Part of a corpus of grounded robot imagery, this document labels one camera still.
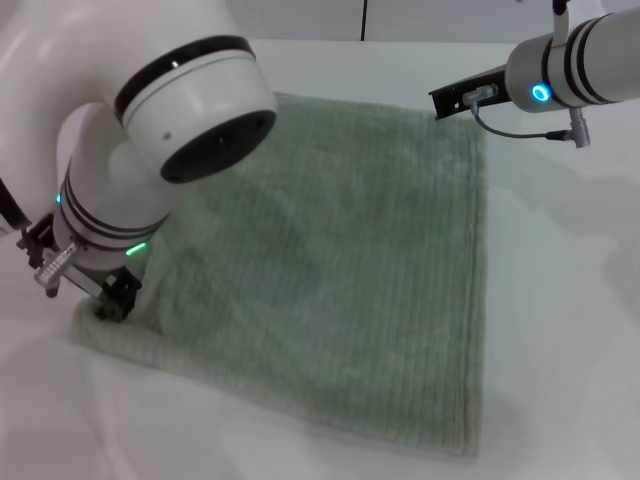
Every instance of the table surface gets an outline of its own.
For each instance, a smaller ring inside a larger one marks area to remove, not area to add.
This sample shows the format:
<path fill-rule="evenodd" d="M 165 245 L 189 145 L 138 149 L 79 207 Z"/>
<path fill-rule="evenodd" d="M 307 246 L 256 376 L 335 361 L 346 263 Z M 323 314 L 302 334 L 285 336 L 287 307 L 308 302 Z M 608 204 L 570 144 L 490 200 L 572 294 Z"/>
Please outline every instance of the table surface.
<path fill-rule="evenodd" d="M 503 64 L 507 45 L 254 42 L 274 90 L 431 109 L 428 92 Z M 481 453 L 362 440 L 67 338 L 0 245 L 0 478 L 539 480 L 640 476 L 640 160 L 626 103 L 587 110 L 594 145 L 490 137 Z M 486 109 L 510 131 L 566 113 Z M 63 135 L 69 158 L 73 126 Z"/>

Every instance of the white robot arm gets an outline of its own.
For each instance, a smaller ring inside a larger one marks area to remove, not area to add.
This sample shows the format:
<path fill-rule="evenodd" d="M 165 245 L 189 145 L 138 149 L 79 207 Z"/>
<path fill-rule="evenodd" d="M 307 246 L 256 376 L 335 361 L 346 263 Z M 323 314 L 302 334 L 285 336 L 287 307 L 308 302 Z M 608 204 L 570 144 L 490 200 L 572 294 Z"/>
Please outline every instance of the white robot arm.
<path fill-rule="evenodd" d="M 569 0 L 553 0 L 555 31 L 527 40 L 507 64 L 431 92 L 438 118 L 471 110 L 492 133 L 589 145 L 581 109 L 640 97 L 640 8 L 605 15 L 569 31 Z M 529 113 L 568 109 L 570 130 L 514 135 L 487 127 L 482 106 L 513 102 Z"/>
<path fill-rule="evenodd" d="M 58 192 L 58 133 L 86 104 Z M 0 36 L 0 236 L 22 230 L 50 296 L 65 275 L 122 318 L 139 288 L 125 252 L 275 118 L 224 0 L 25 0 Z"/>

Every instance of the wall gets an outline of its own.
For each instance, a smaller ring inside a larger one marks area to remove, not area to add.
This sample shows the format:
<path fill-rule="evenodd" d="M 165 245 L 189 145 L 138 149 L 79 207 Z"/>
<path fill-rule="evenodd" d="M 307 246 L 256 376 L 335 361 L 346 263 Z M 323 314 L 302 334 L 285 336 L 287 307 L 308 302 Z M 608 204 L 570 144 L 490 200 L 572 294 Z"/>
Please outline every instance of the wall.
<path fill-rule="evenodd" d="M 227 0 L 254 38 L 518 43 L 552 30 L 551 0 Z M 640 0 L 573 0 L 578 19 Z"/>

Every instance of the towel fold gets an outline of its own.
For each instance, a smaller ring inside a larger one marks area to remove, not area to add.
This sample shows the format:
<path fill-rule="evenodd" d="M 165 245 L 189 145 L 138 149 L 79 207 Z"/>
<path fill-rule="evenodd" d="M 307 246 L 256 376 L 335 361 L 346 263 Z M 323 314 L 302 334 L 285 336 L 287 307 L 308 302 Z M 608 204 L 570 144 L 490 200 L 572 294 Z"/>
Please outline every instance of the towel fold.
<path fill-rule="evenodd" d="M 485 160 L 472 122 L 279 95 L 271 136 L 192 186 L 123 324 L 83 343 L 411 447 L 478 447 Z"/>

